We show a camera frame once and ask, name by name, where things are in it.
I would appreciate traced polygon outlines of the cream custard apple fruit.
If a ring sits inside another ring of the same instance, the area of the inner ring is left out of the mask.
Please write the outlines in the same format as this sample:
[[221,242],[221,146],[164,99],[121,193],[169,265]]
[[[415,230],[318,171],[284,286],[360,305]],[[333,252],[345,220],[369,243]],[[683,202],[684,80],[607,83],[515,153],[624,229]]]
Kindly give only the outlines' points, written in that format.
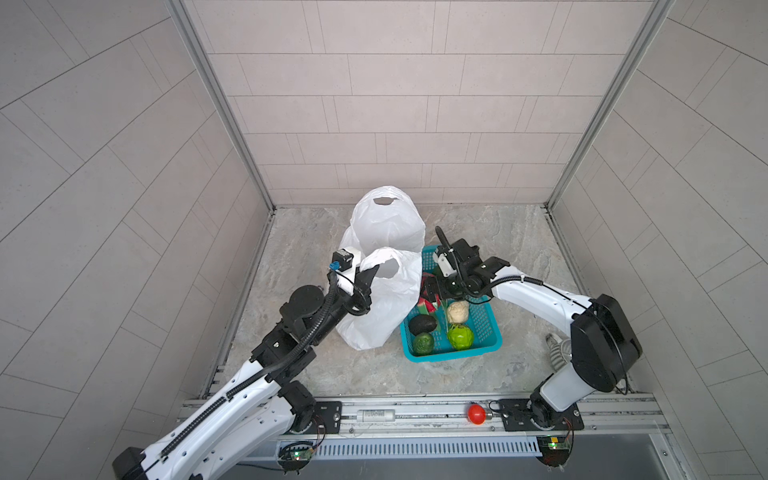
[[460,325],[468,321],[470,303],[465,300],[453,301],[446,307],[446,320],[450,325]]

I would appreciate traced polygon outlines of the pink dragon fruit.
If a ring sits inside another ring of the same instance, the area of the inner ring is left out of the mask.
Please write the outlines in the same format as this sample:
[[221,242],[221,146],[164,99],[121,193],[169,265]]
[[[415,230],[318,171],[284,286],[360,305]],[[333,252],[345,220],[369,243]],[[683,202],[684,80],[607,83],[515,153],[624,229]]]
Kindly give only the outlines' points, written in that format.
[[422,314],[434,314],[441,306],[440,289],[437,278],[428,272],[423,272],[417,308]]

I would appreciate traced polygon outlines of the bright green apple fruit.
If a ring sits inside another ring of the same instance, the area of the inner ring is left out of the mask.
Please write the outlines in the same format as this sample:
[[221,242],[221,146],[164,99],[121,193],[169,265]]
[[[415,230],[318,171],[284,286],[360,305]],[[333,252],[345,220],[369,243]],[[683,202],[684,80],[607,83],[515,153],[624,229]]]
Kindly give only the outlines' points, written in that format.
[[447,338],[456,351],[468,350],[473,346],[474,333],[466,324],[450,325],[447,331]]

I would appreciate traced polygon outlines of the dark avocado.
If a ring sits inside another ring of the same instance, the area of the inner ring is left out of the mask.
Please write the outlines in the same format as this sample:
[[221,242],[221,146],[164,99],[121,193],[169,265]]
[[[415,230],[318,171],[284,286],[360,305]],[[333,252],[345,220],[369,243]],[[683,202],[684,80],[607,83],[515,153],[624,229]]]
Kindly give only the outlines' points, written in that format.
[[428,314],[419,314],[408,322],[408,330],[413,336],[431,334],[438,327],[437,319]]

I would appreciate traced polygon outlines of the dark green round fruit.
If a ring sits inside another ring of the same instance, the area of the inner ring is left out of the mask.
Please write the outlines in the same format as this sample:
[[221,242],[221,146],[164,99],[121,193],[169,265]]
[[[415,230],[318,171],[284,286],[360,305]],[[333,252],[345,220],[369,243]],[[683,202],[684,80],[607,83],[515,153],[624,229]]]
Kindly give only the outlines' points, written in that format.
[[431,355],[434,351],[434,347],[434,337],[428,332],[420,333],[412,340],[412,350],[416,356]]

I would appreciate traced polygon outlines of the white plastic bag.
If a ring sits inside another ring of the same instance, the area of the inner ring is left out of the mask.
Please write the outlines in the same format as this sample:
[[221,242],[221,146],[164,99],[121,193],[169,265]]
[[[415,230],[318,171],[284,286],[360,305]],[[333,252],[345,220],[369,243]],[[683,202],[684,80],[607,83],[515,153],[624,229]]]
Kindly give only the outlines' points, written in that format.
[[370,310],[348,316],[336,331],[362,351],[383,346],[420,296],[426,225],[410,196],[394,186],[377,187],[354,207],[340,247],[355,255],[361,272],[376,271]]

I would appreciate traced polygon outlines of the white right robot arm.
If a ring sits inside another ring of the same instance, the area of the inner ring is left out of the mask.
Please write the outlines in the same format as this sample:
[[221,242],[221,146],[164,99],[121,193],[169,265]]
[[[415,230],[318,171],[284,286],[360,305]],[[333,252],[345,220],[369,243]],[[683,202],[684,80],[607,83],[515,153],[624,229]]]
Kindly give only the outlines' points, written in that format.
[[571,357],[545,379],[518,410],[534,428],[568,424],[565,413],[595,391],[609,393],[640,359],[642,346],[618,300],[577,295],[527,275],[508,261],[480,256],[464,239],[451,243],[441,228],[433,255],[439,278],[457,299],[499,299],[549,322],[566,335]]

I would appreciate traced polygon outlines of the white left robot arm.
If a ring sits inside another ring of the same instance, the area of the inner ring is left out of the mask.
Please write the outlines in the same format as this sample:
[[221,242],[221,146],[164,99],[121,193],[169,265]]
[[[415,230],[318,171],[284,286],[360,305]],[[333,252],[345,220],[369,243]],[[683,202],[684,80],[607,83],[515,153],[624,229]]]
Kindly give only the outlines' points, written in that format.
[[121,452],[112,462],[115,478],[218,479],[261,444],[308,427],[316,400],[295,378],[345,316],[369,312],[377,271],[329,270],[327,290],[296,289],[227,384],[160,440]]

